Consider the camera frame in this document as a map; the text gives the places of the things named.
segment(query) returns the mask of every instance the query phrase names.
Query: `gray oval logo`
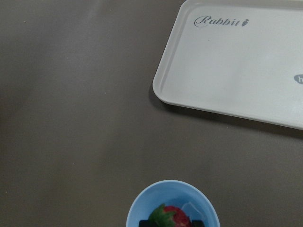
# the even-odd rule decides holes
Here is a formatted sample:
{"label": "gray oval logo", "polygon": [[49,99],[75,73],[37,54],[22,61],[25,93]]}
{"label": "gray oval logo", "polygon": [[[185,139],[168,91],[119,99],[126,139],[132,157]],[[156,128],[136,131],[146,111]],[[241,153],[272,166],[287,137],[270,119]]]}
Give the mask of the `gray oval logo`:
{"label": "gray oval logo", "polygon": [[299,84],[303,84],[303,74],[301,75],[296,75],[294,77],[295,81],[297,81]]}

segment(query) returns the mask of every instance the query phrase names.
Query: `plastic bowl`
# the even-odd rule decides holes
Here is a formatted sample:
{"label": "plastic bowl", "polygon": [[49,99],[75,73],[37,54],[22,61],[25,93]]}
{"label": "plastic bowl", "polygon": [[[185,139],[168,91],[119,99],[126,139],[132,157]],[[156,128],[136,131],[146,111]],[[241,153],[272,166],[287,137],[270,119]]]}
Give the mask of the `plastic bowl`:
{"label": "plastic bowl", "polygon": [[205,227],[220,227],[210,201],[197,188],[176,180],[156,182],[145,188],[134,200],[127,216],[126,227],[138,227],[152,211],[165,203],[181,208],[190,220],[202,220]]}

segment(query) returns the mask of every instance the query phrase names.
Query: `green leaf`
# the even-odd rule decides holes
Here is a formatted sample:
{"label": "green leaf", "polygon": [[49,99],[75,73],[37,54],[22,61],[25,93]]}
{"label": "green leaf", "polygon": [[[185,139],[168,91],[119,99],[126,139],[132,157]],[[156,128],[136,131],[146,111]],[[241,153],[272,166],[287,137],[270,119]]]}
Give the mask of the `green leaf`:
{"label": "green leaf", "polygon": [[164,212],[165,204],[161,204],[149,216],[150,222],[156,223],[158,227],[175,227],[173,221],[174,211]]}

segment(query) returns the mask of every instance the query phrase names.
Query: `black object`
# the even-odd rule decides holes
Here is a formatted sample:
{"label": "black object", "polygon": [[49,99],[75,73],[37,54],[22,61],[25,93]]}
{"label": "black object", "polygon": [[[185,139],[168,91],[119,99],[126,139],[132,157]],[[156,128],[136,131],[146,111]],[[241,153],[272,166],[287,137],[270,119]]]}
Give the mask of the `black object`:
{"label": "black object", "polygon": [[191,227],[205,227],[203,221],[200,220],[192,220]]}
{"label": "black object", "polygon": [[[139,227],[158,227],[156,223],[149,222],[148,220],[141,220],[139,222]],[[205,227],[203,221],[192,220],[191,227]]]}
{"label": "black object", "polygon": [[139,227],[158,227],[156,223],[150,222],[149,220],[141,220]]}

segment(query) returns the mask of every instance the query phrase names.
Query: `white tray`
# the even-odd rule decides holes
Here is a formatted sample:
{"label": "white tray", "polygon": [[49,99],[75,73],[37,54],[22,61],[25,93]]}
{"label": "white tray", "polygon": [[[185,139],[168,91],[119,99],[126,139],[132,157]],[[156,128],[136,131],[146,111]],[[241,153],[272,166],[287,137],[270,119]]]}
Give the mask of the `white tray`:
{"label": "white tray", "polygon": [[303,2],[187,0],[153,90],[168,104],[302,130]]}

